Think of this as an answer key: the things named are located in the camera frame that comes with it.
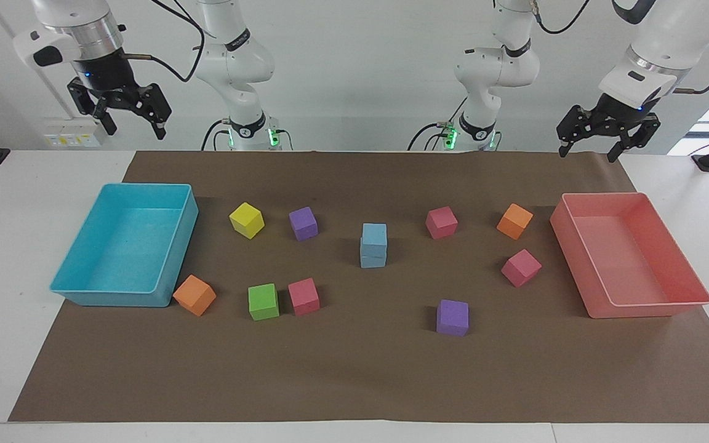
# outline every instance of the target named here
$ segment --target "stacked blue cubes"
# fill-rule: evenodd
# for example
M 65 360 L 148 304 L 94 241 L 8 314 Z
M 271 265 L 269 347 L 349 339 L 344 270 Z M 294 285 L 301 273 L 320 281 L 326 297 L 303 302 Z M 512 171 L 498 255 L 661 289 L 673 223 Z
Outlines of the stacked blue cubes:
M 388 225 L 363 223 L 360 238 L 360 267 L 382 268 L 388 261 Z

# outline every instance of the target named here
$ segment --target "pink cube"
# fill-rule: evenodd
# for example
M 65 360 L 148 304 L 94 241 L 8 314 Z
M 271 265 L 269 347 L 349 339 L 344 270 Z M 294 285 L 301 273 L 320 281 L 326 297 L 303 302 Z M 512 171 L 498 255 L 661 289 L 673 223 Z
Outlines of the pink cube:
M 541 269 L 540 262 L 532 257 L 528 250 L 524 249 L 520 253 L 510 257 L 503 266 L 503 275 L 519 288 L 527 281 L 532 280 Z
M 428 211 L 428 216 L 425 218 L 425 227 L 431 233 L 431 238 L 441 239 L 442 237 L 453 235 L 456 227 L 459 227 L 459 221 L 453 215 L 451 207 L 445 206 Z
M 310 314 L 319 309 L 319 294 L 313 278 L 289 284 L 289 296 L 292 298 L 295 315 Z

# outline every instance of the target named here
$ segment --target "power outlet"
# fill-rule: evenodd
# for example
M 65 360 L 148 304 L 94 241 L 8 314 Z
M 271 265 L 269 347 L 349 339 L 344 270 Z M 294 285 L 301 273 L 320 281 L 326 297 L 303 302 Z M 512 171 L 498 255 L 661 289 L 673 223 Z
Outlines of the power outlet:
M 93 120 L 47 121 L 44 134 L 52 148 L 100 148 L 106 131 Z

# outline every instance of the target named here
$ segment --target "table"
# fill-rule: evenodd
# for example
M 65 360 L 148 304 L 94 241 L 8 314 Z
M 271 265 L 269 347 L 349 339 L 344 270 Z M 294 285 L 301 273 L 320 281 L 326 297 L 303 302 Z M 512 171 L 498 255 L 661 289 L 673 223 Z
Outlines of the table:
M 47 283 L 100 186 L 120 182 L 132 160 L 121 151 L 16 151 L 0 166 L 0 440 L 346 441 L 439 438 L 488 441 L 703 441 L 709 425 L 389 423 L 3 424 L 62 304 Z M 625 155 L 634 186 L 647 193 L 709 289 L 709 174 L 685 157 Z

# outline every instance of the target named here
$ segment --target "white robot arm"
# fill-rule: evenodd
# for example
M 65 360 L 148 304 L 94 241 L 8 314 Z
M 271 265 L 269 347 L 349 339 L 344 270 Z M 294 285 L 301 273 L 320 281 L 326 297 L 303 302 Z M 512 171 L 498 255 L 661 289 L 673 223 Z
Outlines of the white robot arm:
M 632 9 L 612 3 L 623 20 L 639 25 L 639 35 L 601 81 L 596 107 L 576 105 L 557 126 L 562 157 L 574 143 L 594 135 L 620 138 L 608 154 L 611 162 L 627 149 L 644 148 L 661 124 L 650 110 L 675 90 L 709 46 L 709 2 L 638 0 Z
M 196 76 L 222 96 L 228 108 L 231 144 L 237 150 L 278 149 L 276 122 L 262 109 L 251 83 L 268 81 L 275 71 L 273 56 L 250 34 L 239 0 L 197 0 L 208 39 Z
M 116 124 L 108 109 L 119 109 L 149 121 L 155 136 L 165 137 L 171 107 L 157 84 L 136 83 L 122 49 L 126 28 L 116 23 L 106 0 L 31 2 L 42 27 L 14 39 L 20 58 L 32 68 L 70 63 L 78 74 L 68 84 L 76 107 L 101 121 L 109 135 L 116 132 Z
M 502 105 L 492 88 L 527 86 L 540 71 L 529 39 L 535 23 L 530 0 L 496 0 L 495 12 L 492 34 L 502 47 L 467 50 L 455 68 L 456 78 L 467 90 L 467 104 L 455 123 L 456 148 L 487 148 Z

